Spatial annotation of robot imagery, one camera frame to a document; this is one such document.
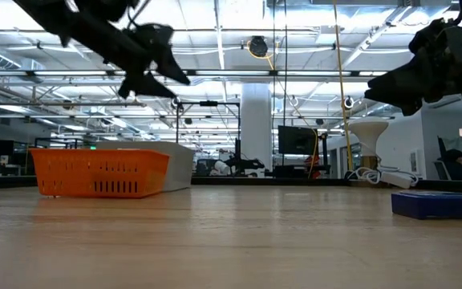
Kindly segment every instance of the wooden tabletop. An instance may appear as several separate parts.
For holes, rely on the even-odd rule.
[[[0,288],[462,288],[462,221],[392,215],[390,192],[0,190]]]

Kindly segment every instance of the orange plastic basket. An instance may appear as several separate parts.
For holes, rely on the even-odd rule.
[[[147,149],[32,149],[42,195],[146,197],[163,189],[168,155]]]

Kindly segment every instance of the white lamp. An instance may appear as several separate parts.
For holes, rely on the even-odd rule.
[[[349,123],[350,131],[354,133],[362,143],[361,150],[363,153],[363,162],[365,161],[365,157],[377,156],[375,154],[377,140],[381,133],[386,130],[388,125],[389,123],[387,120],[375,116],[363,117]]]

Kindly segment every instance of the white pillar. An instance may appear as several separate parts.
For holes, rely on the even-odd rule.
[[[272,170],[272,100],[269,85],[242,84],[240,105],[241,152],[250,159],[257,158],[265,164],[266,169]]]

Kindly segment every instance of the blue tray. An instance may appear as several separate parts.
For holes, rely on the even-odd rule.
[[[424,220],[462,218],[462,193],[400,192],[391,195],[394,214]]]

